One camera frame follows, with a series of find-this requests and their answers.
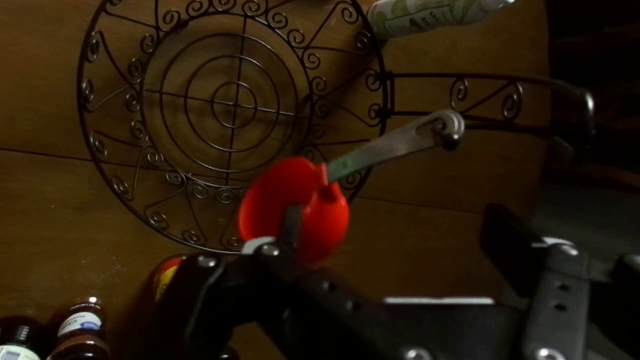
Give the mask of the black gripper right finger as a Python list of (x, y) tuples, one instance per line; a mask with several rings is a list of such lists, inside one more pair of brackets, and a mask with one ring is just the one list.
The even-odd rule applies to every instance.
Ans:
[(640, 259), (595, 259), (571, 239), (543, 237), (511, 208), (488, 203), (480, 245), (509, 286), (529, 299), (522, 360), (590, 360), (589, 326), (640, 357)]

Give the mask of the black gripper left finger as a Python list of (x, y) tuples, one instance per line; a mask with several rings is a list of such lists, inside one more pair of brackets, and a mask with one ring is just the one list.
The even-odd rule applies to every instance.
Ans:
[(292, 254), (290, 244), (302, 239), (302, 210), (290, 208), (279, 228), (277, 242), (247, 257), (213, 269), (188, 264), (201, 284), (191, 284), (184, 351), (215, 360), (238, 326), (255, 321), (287, 360), (395, 360), (401, 342), (386, 308)]

